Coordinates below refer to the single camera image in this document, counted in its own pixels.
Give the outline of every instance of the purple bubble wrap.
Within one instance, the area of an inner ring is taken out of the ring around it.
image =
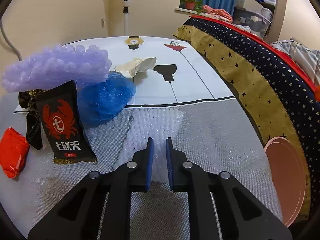
[[[48,90],[74,80],[77,87],[105,82],[111,67],[108,52],[91,45],[68,44],[44,49],[7,67],[2,86],[8,92]]]

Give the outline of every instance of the black gold package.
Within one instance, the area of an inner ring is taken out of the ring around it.
[[[54,163],[70,164],[97,160],[79,117],[74,81],[38,95],[36,105],[54,152]]]

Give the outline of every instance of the fan pole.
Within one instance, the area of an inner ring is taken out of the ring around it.
[[[123,0],[124,36],[129,35],[129,5],[130,0]]]

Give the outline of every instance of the pink clothing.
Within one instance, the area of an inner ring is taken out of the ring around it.
[[[232,16],[224,9],[214,9],[206,4],[204,6],[202,6],[202,9],[204,11],[206,11],[206,13],[208,13],[208,14],[215,15],[216,18],[219,20],[222,20],[222,21],[225,21],[228,23],[232,22]]]

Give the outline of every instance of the metal screw head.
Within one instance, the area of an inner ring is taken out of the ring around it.
[[[96,179],[97,177],[99,177],[99,172],[97,172],[97,171],[91,171],[91,172],[89,173],[89,177],[90,177],[90,179]]]
[[[190,169],[190,168],[192,168],[192,163],[191,162],[184,162],[183,167]]]
[[[223,171],[220,173],[221,178],[223,179],[229,179],[230,178],[230,173],[227,171]]]
[[[133,168],[137,167],[137,163],[135,163],[135,162],[128,162],[128,163],[127,163],[127,167],[130,168],[130,169],[133,169]]]

